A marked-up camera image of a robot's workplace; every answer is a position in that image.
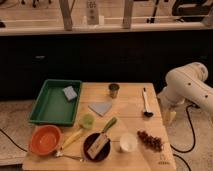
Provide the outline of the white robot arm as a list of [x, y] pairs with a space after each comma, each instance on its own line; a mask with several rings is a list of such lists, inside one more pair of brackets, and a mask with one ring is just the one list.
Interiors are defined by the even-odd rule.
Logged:
[[205, 81], [207, 67], [192, 62], [170, 70], [165, 77], [166, 86], [157, 95], [163, 123], [170, 125], [176, 116], [175, 107], [189, 100], [213, 116], [213, 88]]

